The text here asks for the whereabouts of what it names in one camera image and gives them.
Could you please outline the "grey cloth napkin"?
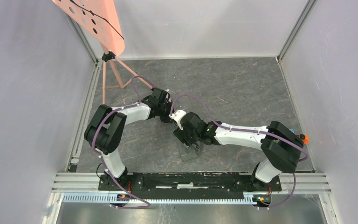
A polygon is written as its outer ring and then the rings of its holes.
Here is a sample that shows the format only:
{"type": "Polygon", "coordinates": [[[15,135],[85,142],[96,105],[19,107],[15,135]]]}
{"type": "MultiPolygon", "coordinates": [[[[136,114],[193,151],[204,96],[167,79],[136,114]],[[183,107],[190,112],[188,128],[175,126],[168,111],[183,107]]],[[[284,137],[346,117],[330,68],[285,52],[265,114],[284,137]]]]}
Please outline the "grey cloth napkin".
{"type": "Polygon", "coordinates": [[[179,144],[179,155],[183,162],[198,158],[200,154],[200,142],[186,143],[184,140],[179,144]]]}

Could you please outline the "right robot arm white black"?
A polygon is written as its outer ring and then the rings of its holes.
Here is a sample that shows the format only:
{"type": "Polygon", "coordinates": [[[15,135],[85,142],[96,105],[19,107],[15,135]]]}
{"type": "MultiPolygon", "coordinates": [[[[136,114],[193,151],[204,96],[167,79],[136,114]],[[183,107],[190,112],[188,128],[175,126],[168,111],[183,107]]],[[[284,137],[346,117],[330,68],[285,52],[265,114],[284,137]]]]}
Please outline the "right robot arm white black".
{"type": "Polygon", "coordinates": [[[173,134],[177,139],[199,154],[199,145],[237,145],[262,151],[266,159],[256,165],[250,178],[255,190],[265,189],[281,173],[294,173],[301,154],[306,154],[307,137],[295,134],[278,121],[268,126],[233,126],[220,121],[206,123],[193,112],[177,110],[169,115],[177,125],[173,134]]]}

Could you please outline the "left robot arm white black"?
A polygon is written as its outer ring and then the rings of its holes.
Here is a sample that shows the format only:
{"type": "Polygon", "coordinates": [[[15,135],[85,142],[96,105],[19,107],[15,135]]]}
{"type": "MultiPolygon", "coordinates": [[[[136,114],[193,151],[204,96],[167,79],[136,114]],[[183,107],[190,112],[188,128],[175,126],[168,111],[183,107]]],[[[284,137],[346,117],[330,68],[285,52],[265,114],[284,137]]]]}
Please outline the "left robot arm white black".
{"type": "Polygon", "coordinates": [[[107,180],[116,190],[123,190],[128,180],[128,169],[119,155],[118,146],[128,124],[159,117],[164,123],[171,123],[169,112],[172,106],[168,91],[152,88],[151,95],[131,105],[110,107],[100,105],[83,134],[84,139],[101,158],[106,168],[107,180]]]}

